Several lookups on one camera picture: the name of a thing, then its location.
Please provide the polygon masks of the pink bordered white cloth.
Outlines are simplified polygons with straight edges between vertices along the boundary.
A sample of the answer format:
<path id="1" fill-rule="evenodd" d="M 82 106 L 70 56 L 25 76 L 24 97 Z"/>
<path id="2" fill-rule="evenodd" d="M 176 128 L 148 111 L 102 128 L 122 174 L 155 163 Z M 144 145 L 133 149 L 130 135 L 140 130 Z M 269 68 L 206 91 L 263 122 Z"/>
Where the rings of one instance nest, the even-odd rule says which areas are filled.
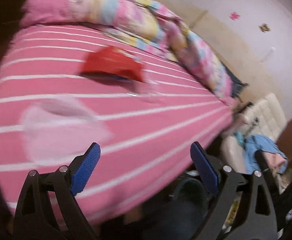
<path id="1" fill-rule="evenodd" d="M 84 153 L 112 133 L 94 111 L 72 96 L 56 96 L 28 107 L 21 119 L 27 159 L 47 165 Z"/>

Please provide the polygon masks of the red plastic bag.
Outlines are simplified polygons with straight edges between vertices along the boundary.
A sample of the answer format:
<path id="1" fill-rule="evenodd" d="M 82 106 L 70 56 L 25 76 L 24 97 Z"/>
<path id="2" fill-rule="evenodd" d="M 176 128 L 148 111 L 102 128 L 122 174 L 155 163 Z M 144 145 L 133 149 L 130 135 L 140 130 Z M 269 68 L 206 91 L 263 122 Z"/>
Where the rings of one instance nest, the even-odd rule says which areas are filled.
<path id="1" fill-rule="evenodd" d="M 114 46 L 107 46 L 97 52 L 89 53 L 81 65 L 80 73 L 102 74 L 145 82 L 143 61 L 135 54 Z"/>

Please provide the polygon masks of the black round trash bin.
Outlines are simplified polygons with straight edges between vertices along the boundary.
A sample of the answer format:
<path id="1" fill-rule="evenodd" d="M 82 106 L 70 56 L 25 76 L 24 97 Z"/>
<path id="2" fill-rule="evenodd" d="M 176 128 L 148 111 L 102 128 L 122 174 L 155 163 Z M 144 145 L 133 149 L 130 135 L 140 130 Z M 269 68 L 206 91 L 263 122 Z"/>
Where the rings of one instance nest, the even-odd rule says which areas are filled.
<path id="1" fill-rule="evenodd" d="M 165 218 L 178 232 L 194 233 L 205 222 L 214 200 L 201 180 L 185 177 L 173 192 Z"/>

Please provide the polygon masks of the blue clothing on chair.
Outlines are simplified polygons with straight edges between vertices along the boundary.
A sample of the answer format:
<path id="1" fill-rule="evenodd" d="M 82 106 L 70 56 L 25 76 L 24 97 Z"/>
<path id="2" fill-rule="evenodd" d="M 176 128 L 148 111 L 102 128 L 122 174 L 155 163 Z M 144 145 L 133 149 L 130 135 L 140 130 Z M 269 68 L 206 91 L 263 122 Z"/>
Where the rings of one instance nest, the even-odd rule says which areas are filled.
<path id="1" fill-rule="evenodd" d="M 278 174 L 286 171 L 288 158 L 269 137 L 261 134 L 245 137 L 241 132 L 235 132 L 234 135 L 239 145 L 243 147 L 244 166 L 247 174 L 252 174 L 256 170 L 261 171 L 255 157 L 257 151 L 261 151 L 270 169 L 275 169 Z"/>

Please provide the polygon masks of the cream leather office chair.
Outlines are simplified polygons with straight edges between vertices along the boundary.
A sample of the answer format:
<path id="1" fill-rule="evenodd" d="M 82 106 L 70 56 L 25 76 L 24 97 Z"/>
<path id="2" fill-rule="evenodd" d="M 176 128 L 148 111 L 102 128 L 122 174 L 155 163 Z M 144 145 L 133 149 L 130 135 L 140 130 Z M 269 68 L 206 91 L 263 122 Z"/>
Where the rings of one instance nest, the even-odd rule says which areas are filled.
<path id="1" fill-rule="evenodd" d="M 287 124 L 279 100 L 274 93 L 246 107 L 234 119 L 233 124 L 222 133 L 221 158 L 236 172 L 245 173 L 244 147 L 234 133 L 240 132 L 244 138 L 261 134 L 277 141 Z"/>

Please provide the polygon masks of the pink striped bed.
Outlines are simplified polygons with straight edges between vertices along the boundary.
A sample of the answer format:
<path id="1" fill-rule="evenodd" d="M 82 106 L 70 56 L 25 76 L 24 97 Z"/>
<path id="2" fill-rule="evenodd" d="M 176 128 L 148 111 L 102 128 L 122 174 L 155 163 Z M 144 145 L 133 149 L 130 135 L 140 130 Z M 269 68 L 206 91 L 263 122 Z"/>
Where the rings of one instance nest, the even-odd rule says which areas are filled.
<path id="1" fill-rule="evenodd" d="M 81 76 L 91 52 L 114 46 L 143 61 L 153 85 L 134 92 L 125 82 Z M 180 65 L 86 27 L 37 25 L 15 34 L 0 64 L 0 188 L 15 211 L 30 170 L 52 172 L 70 155 L 47 165 L 25 154 L 20 119 L 32 104 L 72 96 L 112 133 L 76 200 L 93 224 L 126 213 L 167 186 L 191 165 L 190 145 L 207 147 L 232 122 L 231 108 Z"/>

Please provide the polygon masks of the dark blue pillow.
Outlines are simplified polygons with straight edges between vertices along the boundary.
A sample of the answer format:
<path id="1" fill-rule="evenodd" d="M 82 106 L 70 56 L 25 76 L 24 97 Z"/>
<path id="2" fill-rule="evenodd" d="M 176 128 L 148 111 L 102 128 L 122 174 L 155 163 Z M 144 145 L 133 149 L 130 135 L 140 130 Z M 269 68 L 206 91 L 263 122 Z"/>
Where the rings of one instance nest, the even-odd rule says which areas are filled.
<path id="1" fill-rule="evenodd" d="M 242 90 L 244 90 L 246 87 L 249 86 L 248 83 L 242 82 L 238 77 L 236 77 L 230 70 L 228 67 L 226 67 L 223 64 L 227 74 L 229 75 L 229 77 L 231 78 L 231 81 L 233 83 L 232 85 L 232 94 L 231 97 L 232 98 L 237 98 L 239 97 L 239 94 L 242 92 Z"/>

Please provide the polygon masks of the pink bear sticker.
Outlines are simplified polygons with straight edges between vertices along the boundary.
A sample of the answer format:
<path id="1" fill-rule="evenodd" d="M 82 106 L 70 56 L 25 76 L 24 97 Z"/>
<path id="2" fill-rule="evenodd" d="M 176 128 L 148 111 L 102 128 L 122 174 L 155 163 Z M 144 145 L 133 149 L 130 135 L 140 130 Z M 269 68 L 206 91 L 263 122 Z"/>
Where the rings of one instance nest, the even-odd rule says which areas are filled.
<path id="1" fill-rule="evenodd" d="M 239 20 L 241 17 L 241 15 L 239 15 L 237 12 L 232 12 L 229 16 L 229 18 L 233 21 L 237 21 Z"/>

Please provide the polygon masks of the colourful striped cartoon duvet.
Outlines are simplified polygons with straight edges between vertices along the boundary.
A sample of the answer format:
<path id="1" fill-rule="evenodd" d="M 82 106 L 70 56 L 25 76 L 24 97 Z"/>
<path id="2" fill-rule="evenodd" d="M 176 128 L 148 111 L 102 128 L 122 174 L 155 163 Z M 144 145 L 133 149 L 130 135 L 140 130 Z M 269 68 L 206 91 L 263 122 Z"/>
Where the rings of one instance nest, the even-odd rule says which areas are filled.
<path id="1" fill-rule="evenodd" d="M 89 23 L 105 35 L 178 62 L 231 106 L 233 83 L 209 45 L 165 5 L 153 0 L 26 0 L 23 28 L 47 23 Z"/>

